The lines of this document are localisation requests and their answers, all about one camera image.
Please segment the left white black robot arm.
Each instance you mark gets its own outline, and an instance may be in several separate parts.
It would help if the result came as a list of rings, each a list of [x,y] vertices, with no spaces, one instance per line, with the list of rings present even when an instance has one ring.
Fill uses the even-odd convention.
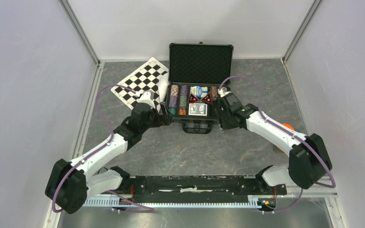
[[[109,169],[98,174],[110,160],[128,151],[141,141],[150,128],[169,125],[170,113],[166,104],[160,103],[161,110],[147,103],[137,103],[122,123],[111,131],[103,142],[89,152],[71,161],[58,160],[51,171],[45,188],[45,195],[52,200],[55,213],[75,213],[85,201],[108,190],[126,193],[130,180],[118,171]]]

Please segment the all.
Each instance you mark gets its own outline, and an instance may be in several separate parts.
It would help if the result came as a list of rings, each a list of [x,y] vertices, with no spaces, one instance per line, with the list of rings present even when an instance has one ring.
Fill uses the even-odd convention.
[[[207,93],[204,97],[200,99],[200,101],[205,104],[213,104],[212,96],[210,93]]]
[[[196,103],[198,101],[200,101],[200,99],[198,99],[195,95],[190,94],[189,99],[188,99],[189,104],[193,104],[193,103]]]

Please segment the blue backed card deck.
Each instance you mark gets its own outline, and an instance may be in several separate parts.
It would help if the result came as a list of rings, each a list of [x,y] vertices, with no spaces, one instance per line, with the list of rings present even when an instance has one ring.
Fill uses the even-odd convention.
[[[189,104],[188,115],[190,116],[207,116],[208,105],[204,103]]]

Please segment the brown poker chip stack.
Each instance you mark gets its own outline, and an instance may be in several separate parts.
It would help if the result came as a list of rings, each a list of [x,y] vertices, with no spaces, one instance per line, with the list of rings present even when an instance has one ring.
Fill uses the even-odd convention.
[[[218,97],[218,88],[216,86],[211,86],[210,87],[210,96],[211,96],[211,100],[212,102],[217,100]]]

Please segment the black poker set case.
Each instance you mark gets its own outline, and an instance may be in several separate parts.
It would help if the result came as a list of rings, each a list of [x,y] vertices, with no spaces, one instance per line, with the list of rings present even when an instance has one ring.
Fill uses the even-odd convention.
[[[183,44],[169,45],[169,85],[166,93],[166,107],[169,108],[170,90],[172,85],[188,86],[188,99],[191,86],[206,86],[210,92],[211,86],[219,88],[228,86],[231,75],[231,65],[234,47],[231,44]],[[212,126],[218,122],[215,105],[208,105],[207,116],[172,115],[172,121],[179,123],[185,133],[208,134]]]

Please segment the blue boxed card deck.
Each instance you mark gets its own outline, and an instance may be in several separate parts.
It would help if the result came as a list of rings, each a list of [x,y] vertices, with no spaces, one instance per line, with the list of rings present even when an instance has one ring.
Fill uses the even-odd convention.
[[[191,86],[190,92],[193,96],[195,96],[199,99],[202,99],[209,93],[208,87],[206,87],[206,86]]]

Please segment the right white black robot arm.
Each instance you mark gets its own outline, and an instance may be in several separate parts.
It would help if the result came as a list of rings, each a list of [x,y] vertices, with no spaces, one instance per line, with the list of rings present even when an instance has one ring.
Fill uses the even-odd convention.
[[[258,192],[267,194],[280,184],[294,183],[302,189],[314,184],[335,188],[332,163],[325,143],[316,133],[306,135],[291,130],[267,116],[253,104],[242,105],[232,92],[218,91],[217,114],[222,129],[242,128],[275,145],[288,156],[288,163],[268,166],[258,173]]]

